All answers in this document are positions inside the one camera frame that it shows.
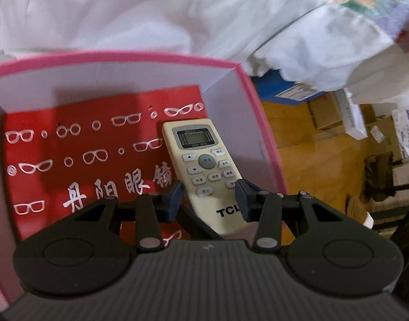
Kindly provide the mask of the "cream TCL remote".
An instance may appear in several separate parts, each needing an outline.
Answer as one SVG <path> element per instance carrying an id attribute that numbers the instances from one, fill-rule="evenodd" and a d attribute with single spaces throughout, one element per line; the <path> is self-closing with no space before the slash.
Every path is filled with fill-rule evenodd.
<path id="1" fill-rule="evenodd" d="M 223 237 L 248 230 L 235 196 L 241 174 L 212 121 L 166 122 L 163 138 L 195 215 Z"/>

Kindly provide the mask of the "pink cardboard box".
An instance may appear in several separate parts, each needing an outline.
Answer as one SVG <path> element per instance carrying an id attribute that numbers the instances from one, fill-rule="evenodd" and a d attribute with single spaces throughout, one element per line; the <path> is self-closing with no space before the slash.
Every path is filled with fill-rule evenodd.
<path id="1" fill-rule="evenodd" d="M 241 176 L 285 191 L 273 132 L 240 64 L 143 52 L 0 63 L 0 296 L 23 290 L 18 241 L 100 197 L 166 190 L 167 121 L 208 118 Z"/>

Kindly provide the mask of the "cardboard boxes under bed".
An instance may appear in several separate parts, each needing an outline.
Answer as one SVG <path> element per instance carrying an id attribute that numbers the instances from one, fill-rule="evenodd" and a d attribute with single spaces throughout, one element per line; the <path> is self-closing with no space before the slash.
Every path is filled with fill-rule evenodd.
<path id="1" fill-rule="evenodd" d="M 319 93 L 272 70 L 252 80 L 276 138 L 287 190 L 307 190 L 376 230 L 409 211 L 409 161 L 391 116 L 352 103 L 344 89 Z"/>

